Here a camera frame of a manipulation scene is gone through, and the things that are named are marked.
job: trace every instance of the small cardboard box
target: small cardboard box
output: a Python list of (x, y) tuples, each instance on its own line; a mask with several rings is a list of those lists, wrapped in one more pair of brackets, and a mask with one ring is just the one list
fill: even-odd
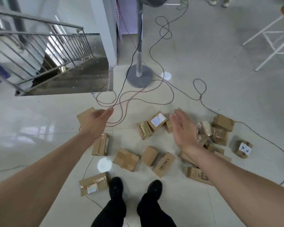
[(223, 115), (217, 115), (213, 119), (213, 127), (220, 128), (226, 131), (233, 131), (235, 121)]
[(208, 145), (206, 146), (206, 149), (207, 149), (209, 152), (212, 152), (212, 153), (214, 153), (214, 152), (216, 151), (216, 152), (219, 152), (220, 154), (224, 154), (224, 149), (219, 148), (219, 147), (217, 147), (217, 146), (215, 146), (215, 145), (212, 145), (212, 144), (208, 144)]
[(228, 131), (219, 128), (213, 129), (213, 142), (222, 146), (227, 146)]
[(168, 132), (169, 134), (171, 134), (171, 133), (174, 132), (173, 124), (171, 123), (170, 120), (167, 120), (165, 125), (166, 125), (167, 132)]
[(197, 140), (199, 145), (203, 147), (210, 139), (206, 134), (197, 134)]
[(168, 169), (173, 164), (174, 160), (176, 158), (169, 152), (166, 153), (166, 155), (159, 161), (157, 166), (154, 168), (154, 173), (159, 177), (162, 178)]
[(113, 160), (113, 163), (117, 164), (118, 166), (120, 166), (123, 169), (134, 172), (138, 161), (139, 161), (138, 156), (136, 156), (132, 153), (129, 153), (128, 151), (124, 150), (123, 148), (120, 148), (115, 159)]
[(203, 121), (200, 124), (201, 124), (205, 134), (207, 134), (208, 136), (213, 135), (213, 130), (211, 129), (211, 125), (208, 121)]
[(108, 172), (79, 181), (81, 197), (108, 187)]
[(213, 183), (199, 168), (188, 167), (186, 177), (213, 186)]
[(183, 160), (185, 160), (185, 161), (187, 161), (187, 162), (189, 162), (189, 163), (192, 163), (192, 164), (194, 164), (194, 165), (197, 165), (193, 160), (191, 160), (191, 159), (187, 156), (187, 154), (185, 154), (185, 153), (182, 152), (182, 151), (180, 151), (179, 158), (181, 158), (181, 159), (183, 159)]
[(147, 166), (151, 166), (157, 155), (158, 152), (151, 146), (148, 146), (141, 156), (141, 162), (145, 163)]
[(163, 126), (163, 124), (167, 121), (167, 118), (165, 115), (162, 114), (162, 112), (158, 111), (156, 114), (154, 114), (149, 120), (147, 120), (148, 125), (151, 127), (151, 129), (155, 132), (160, 127)]
[(143, 140), (153, 135), (153, 132), (151, 131), (151, 128), (149, 127), (147, 121), (137, 123), (137, 127), (139, 134)]
[(235, 150), (235, 154), (243, 159), (247, 159), (251, 149), (253, 148), (253, 145), (245, 140), (242, 140), (239, 142), (238, 149)]
[(77, 119), (79, 120), (80, 126), (84, 125), (86, 116), (93, 111), (95, 111), (95, 109), (94, 109), (94, 107), (91, 107), (90, 109), (87, 109), (86, 111), (77, 115)]
[(93, 144), (91, 155), (107, 156), (109, 136), (103, 133)]
[(225, 156), (223, 154), (220, 154), (219, 152), (216, 152), (216, 151), (214, 152), (214, 154), (231, 163), (231, 158), (230, 157), (227, 157), (227, 156)]

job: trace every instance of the black shoe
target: black shoe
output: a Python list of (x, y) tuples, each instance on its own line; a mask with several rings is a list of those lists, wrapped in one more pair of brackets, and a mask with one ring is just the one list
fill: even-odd
[(123, 183), (121, 178), (114, 177), (109, 184), (109, 195), (111, 199), (122, 198)]
[(163, 190), (162, 182), (159, 180), (154, 180), (148, 187), (147, 193), (152, 194), (152, 196), (156, 199), (156, 201), (159, 200), (161, 197)]

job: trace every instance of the pale skin arm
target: pale skin arm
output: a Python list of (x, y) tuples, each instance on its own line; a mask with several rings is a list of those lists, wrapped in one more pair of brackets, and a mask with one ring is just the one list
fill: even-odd
[(197, 127), (184, 112), (175, 110), (170, 119), (176, 144), (208, 176), (247, 227), (284, 226), (284, 187), (199, 146)]
[(0, 227), (41, 224), (68, 175), (100, 137), (112, 113), (113, 108), (92, 112), (76, 136), (0, 183)]

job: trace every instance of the tiled floor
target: tiled floor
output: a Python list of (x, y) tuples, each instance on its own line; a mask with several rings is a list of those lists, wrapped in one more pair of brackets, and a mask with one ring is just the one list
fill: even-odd
[[(279, 16), (283, 3), (281, 0), (233, 0), (228, 9), (222, 8), (221, 3), (211, 7), (203, 0), (189, 0), (186, 14), (170, 24), (173, 37), (159, 42), (152, 49), (152, 55), (165, 71), (172, 74), (170, 83), (174, 86), (190, 97), (198, 98), (193, 80), (201, 78), (207, 84), (203, 96), (207, 107), (245, 122), (284, 149), (284, 64), (275, 57), (259, 72), (254, 72), (254, 68), (271, 53), (268, 44), (259, 37), (245, 47), (241, 46), (242, 42)], [(160, 27), (156, 25), (155, 18), (164, 15), (172, 20), (180, 14), (181, 11), (170, 5), (158, 9), (144, 8), (143, 60), (157, 74), (161, 74), (162, 70), (148, 54), (149, 48), (160, 38)], [(124, 36), (119, 65), (114, 69), (114, 90), (117, 94), (134, 50), (129, 36)], [(159, 81), (155, 81), (147, 89), (158, 85)], [(199, 81), (196, 87), (202, 91), (205, 86)], [(136, 89), (126, 82), (123, 92), (129, 90)], [(196, 121), (213, 118), (214, 114), (199, 101), (173, 90), (174, 100), (167, 105), (130, 101), (124, 121), (107, 128), (111, 136), (109, 159), (114, 158), (120, 147), (140, 155), (148, 145), (160, 152), (169, 151), (177, 155), (179, 149), (172, 135), (164, 129), (144, 141), (137, 133), (136, 122), (147, 120), (158, 110), (168, 114), (181, 107)], [(77, 114), (91, 106), (102, 108), (88, 93), (26, 97), (13, 97), (13, 94), (12, 89), (0, 85), (0, 170), (38, 160), (78, 132)], [(126, 93), (121, 100), (127, 100), (133, 94)], [(135, 98), (165, 104), (171, 101), (172, 96), (170, 88), (162, 84), (155, 91), (139, 93)], [(104, 92), (99, 98), (111, 102), (114, 94)], [(121, 110), (116, 106), (110, 122), (117, 122), (120, 118)], [(234, 155), (229, 148), (238, 137), (254, 145), (246, 160)], [(235, 125), (229, 140), (226, 155), (233, 159), (234, 164), (276, 183), (284, 180), (284, 154), (276, 147), (241, 124)], [(80, 197), (78, 185), (90, 159), (91, 151), (88, 150), (70, 174), (41, 226), (90, 226), (101, 209), (86, 197)], [(92, 159), (86, 177), (98, 173), (99, 159), (101, 157)], [(0, 181), (22, 168), (0, 172)], [(164, 191), (159, 203), (177, 226), (244, 226), (214, 187), (185, 178), (185, 168), (186, 164), (177, 158), (162, 178)], [(129, 227), (139, 226), (136, 204), (148, 184), (157, 177), (141, 163), (134, 173), (113, 165), (111, 174), (120, 176), (125, 184), (125, 222)], [(98, 191), (89, 198), (103, 207), (109, 200), (108, 191)]]

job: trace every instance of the fan pole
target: fan pole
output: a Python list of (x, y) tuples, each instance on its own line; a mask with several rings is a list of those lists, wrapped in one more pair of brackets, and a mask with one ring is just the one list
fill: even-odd
[(128, 70), (127, 80), (133, 87), (147, 87), (153, 80), (152, 70), (142, 65), (142, 13), (143, 4), (140, 0), (137, 1), (137, 16), (138, 16), (138, 49), (137, 49), (137, 64), (131, 66)]

